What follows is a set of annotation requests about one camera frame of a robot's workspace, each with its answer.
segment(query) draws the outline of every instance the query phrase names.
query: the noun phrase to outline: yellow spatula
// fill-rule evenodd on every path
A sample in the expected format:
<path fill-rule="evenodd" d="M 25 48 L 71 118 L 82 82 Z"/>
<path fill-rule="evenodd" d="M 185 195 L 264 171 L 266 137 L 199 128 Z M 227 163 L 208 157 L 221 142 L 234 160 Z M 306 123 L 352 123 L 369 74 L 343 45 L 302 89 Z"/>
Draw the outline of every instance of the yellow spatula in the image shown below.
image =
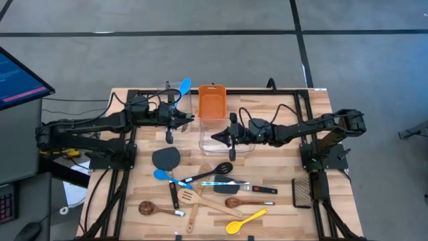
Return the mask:
<path fill-rule="evenodd" d="M 237 232 L 239 232 L 239 230 L 241 229 L 241 227 L 242 227 L 242 225 L 243 225 L 243 224 L 245 224 L 245 223 L 247 223 L 247 222 L 249 222 L 249 221 L 251 221 L 251 220 L 253 220 L 253 219 L 255 219 L 255 218 L 258 218 L 258 217 L 260 217 L 260 216 L 264 215 L 264 214 L 265 214 L 265 213 L 267 213 L 267 212 L 268 212 L 268 209 L 267 209 L 267 208 L 265 208 L 265 209 L 263 209 L 263 210 L 260 210 L 260 211 L 256 212 L 254 215 L 252 215 L 251 217 L 247 218 L 247 219 L 246 219 L 246 220 L 244 220 L 244 221 L 240 221 L 240 222 L 238 222 L 238 221 L 233 221 L 233 222 L 230 222 L 230 223 L 226 226 L 226 232 L 227 232 L 228 234 L 236 234 Z"/>

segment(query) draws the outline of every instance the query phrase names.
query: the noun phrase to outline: orange container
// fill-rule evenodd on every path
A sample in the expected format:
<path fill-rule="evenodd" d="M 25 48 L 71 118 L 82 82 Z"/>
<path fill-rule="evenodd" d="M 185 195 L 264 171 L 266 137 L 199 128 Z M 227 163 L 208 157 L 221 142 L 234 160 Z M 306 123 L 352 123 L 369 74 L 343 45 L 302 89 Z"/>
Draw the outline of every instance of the orange container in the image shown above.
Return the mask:
<path fill-rule="evenodd" d="M 227 115 L 226 88 L 218 84 L 202 85 L 199 92 L 199 118 L 222 119 Z"/>

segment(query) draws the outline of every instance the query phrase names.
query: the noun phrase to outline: wooden tabletop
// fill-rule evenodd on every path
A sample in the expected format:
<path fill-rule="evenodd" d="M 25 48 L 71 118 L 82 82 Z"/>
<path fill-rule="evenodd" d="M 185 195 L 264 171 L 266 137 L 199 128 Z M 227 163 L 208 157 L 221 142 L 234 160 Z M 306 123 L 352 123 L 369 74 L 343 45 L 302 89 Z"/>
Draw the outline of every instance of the wooden tabletop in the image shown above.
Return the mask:
<path fill-rule="evenodd" d="M 117 93 L 120 99 L 126 100 L 127 88 L 114 88 L 112 91 Z M 315 89 L 308 89 L 308 91 L 314 118 L 332 112 L 327 91 Z M 197 95 L 192 95 L 191 98 L 193 113 L 197 116 L 199 99 Z M 303 115 L 306 116 L 303 100 L 301 103 Z M 294 98 L 288 95 L 227 96 L 228 112 L 237 112 L 239 107 L 245 107 L 253 118 L 264 118 L 269 121 L 273 118 L 278 104 L 287 104 L 295 109 Z M 114 100 L 108 113 L 111 114 L 122 109 L 123 106 Z M 248 118 L 246 116 L 243 118 L 247 124 Z M 292 125 L 297 123 L 297 118 L 289 110 L 281 108 L 275 123 Z M 322 138 L 324 135 L 325 133 L 320 133 L 318 138 Z M 101 135 L 102 139 L 111 139 L 117 136 L 108 132 Z M 165 129 L 163 128 L 142 127 L 138 130 L 136 136 L 138 155 L 134 169 L 130 172 L 120 233 L 121 240 L 174 240 L 176 235 L 182 235 L 183 240 L 247 240 L 248 236 L 255 236 L 256 240 L 318 239 L 313 210 L 298 209 L 292 203 L 292 179 L 307 175 L 300 161 L 298 150 L 300 139 L 294 139 L 291 143 L 280 148 L 257 145 L 247 155 L 237 154 L 236 161 L 232 163 L 233 171 L 229 174 L 230 177 L 249 181 L 253 185 L 276 188 L 278 189 L 277 195 L 250 191 L 239 191 L 236 195 L 226 195 L 215 193 L 212 187 L 204 189 L 202 197 L 219 204 L 224 204 L 228 197 L 276 202 L 275 206 L 239 206 L 236 208 L 244 213 L 244 218 L 248 218 L 265 207 L 267 207 L 268 212 L 266 215 L 245 224 L 241 231 L 235 235 L 227 234 L 225 227 L 232 221 L 238 221 L 239 218 L 205 206 L 199 207 L 192 234 L 186 233 L 191 204 L 180 203 L 180 210 L 186 212 L 186 216 L 183 218 L 164 213 L 156 213 L 151 216 L 141 215 L 138 212 L 138 205 L 143 201 L 151 201 L 160 208 L 173 209 L 167 181 L 159 181 L 152 175 L 155 170 L 151 159 L 153 151 L 165 147 L 176 147 L 180 151 L 180 165 L 173 170 L 174 177 L 177 179 L 196 175 L 202 164 L 208 163 L 211 168 L 214 168 L 219 163 L 229 161 L 227 153 L 224 155 L 205 155 L 200 149 L 200 120 L 197 117 L 191 123 L 188 131 L 184 133 L 176 131 L 173 137 L 174 143 L 169 145 L 165 142 Z M 104 170 L 97 170 L 91 175 L 87 197 L 92 193 L 95 183 L 103 172 Z M 95 222 L 106 205 L 111 172 L 106 174 L 94 194 L 88 216 L 88 226 Z M 355 234 L 362 236 L 349 180 L 336 170 L 329 170 L 327 174 L 334 209 Z M 81 216 L 82 223 L 86 213 L 87 201 L 88 199 L 84 204 Z M 116 208 L 110 217 L 108 229 L 110 236 L 114 229 Z M 320 209 L 325 233 L 329 235 L 326 212 L 322 206 Z"/>

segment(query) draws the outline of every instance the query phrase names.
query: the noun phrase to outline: concrete floor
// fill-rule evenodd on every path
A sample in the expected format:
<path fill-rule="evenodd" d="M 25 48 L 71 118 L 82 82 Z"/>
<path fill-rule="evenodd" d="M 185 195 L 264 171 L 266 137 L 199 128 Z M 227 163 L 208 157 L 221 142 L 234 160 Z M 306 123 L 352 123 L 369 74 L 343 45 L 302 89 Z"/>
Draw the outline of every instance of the concrete floor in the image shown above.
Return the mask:
<path fill-rule="evenodd" d="M 297 0 L 302 29 L 428 29 L 424 0 Z M 287 0 L 14 0 L 0 33 L 294 29 Z M 367 133 L 344 142 L 364 235 L 426 240 L 427 142 L 397 131 L 428 120 L 428 35 L 304 35 L 314 86 L 334 110 L 365 113 Z M 57 90 L 55 98 L 107 98 L 112 87 L 157 87 L 185 77 L 194 86 L 305 87 L 295 35 L 181 37 L 0 37 L 0 45 Z M 105 103 L 44 101 L 82 112 Z M 43 120 L 68 118 L 43 114 Z M 63 193 L 55 181 L 53 190 Z M 65 197 L 53 199 L 65 205 Z M 80 211 L 55 215 L 51 239 L 74 236 Z"/>

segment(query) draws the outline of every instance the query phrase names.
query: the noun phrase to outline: computer screen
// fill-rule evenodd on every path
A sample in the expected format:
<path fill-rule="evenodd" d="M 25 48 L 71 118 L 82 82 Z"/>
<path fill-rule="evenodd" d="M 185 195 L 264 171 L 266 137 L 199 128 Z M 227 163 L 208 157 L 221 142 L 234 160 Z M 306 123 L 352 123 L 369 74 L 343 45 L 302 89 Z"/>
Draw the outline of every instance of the computer screen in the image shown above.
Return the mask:
<path fill-rule="evenodd" d="M 0 110 L 54 92 L 49 84 L 0 47 Z"/>

